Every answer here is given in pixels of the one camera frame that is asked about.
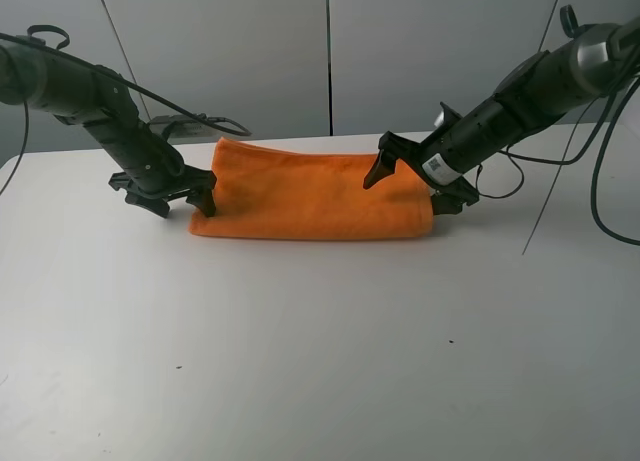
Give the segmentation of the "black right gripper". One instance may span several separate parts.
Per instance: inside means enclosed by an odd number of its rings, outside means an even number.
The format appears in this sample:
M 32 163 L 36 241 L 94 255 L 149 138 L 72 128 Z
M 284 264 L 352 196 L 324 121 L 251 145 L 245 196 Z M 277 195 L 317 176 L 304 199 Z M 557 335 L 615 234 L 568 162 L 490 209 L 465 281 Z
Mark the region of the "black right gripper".
M 422 167 L 424 147 L 421 143 L 386 132 L 379 139 L 378 149 L 379 153 L 364 178 L 364 188 L 372 188 L 379 181 L 394 175 L 396 163 L 401 160 L 434 190 L 430 199 L 435 216 L 458 215 L 465 206 L 479 201 L 479 193 L 461 177 L 447 185 L 432 179 Z

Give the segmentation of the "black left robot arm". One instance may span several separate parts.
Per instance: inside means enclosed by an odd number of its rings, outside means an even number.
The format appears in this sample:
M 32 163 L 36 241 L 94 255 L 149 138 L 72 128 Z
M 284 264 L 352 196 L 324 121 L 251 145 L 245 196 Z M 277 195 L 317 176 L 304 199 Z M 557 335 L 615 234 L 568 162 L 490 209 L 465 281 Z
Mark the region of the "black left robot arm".
M 53 54 L 12 43 L 1 44 L 1 102 L 26 104 L 67 126 L 80 126 L 122 169 L 109 180 L 126 192 L 125 201 L 160 217 L 169 202 L 184 198 L 202 214 L 216 212 L 216 177 L 184 163 L 164 134 L 139 117 L 123 78 L 101 74 Z

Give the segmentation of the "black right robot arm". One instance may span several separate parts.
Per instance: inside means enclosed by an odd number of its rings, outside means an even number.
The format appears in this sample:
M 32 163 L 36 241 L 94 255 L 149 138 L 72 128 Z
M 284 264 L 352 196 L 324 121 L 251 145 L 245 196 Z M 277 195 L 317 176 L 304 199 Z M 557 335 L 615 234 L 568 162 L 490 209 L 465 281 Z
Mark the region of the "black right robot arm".
M 638 54 L 638 20 L 579 28 L 570 42 L 517 66 L 468 114 L 443 105 L 423 141 L 383 134 L 363 186 L 369 189 L 394 174 L 397 161 L 403 161 L 433 189 L 435 214 L 458 214 L 480 199 L 466 173 L 568 112 L 617 92 L 631 80 Z

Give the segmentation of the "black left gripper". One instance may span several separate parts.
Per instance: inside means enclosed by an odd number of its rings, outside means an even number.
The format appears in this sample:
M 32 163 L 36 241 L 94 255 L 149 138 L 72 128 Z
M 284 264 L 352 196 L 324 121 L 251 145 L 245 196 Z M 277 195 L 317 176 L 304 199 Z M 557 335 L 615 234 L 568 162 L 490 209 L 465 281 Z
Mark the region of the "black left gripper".
M 160 165 L 145 165 L 114 173 L 108 184 L 114 190 L 123 189 L 134 195 L 127 196 L 129 205 L 145 209 L 166 218 L 170 206 L 166 201 L 186 197 L 186 202 L 196 207 L 205 217 L 213 217 L 216 205 L 213 198 L 217 178 L 211 170 L 185 166 L 178 175 Z

